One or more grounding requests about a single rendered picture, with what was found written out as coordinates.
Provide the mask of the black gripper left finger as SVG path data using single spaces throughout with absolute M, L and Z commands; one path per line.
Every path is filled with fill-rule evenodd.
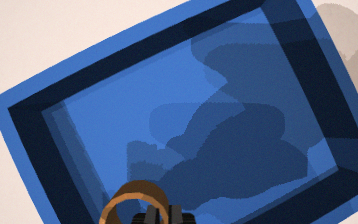
M 147 205 L 146 213 L 137 213 L 134 215 L 131 224 L 160 224 L 159 208 L 155 208 L 153 205 Z

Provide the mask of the bronze bushing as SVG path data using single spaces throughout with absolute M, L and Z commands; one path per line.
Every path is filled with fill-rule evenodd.
M 103 209 L 99 224 L 122 224 L 117 215 L 116 204 L 126 199 L 150 202 L 155 208 L 159 208 L 163 218 L 160 224 L 168 224 L 169 201 L 161 188 L 146 180 L 133 180 L 122 185 Z

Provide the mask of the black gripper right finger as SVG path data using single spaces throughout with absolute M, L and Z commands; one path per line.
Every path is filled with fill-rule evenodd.
M 181 205 L 169 205 L 168 224 L 194 223 L 196 224 L 195 216 L 191 213 L 182 213 Z

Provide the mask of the blue shallow tray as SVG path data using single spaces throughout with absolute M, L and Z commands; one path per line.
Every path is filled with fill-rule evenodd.
M 196 224 L 358 212 L 358 93 L 312 0 L 189 0 L 0 94 L 43 224 L 99 224 L 133 180 Z

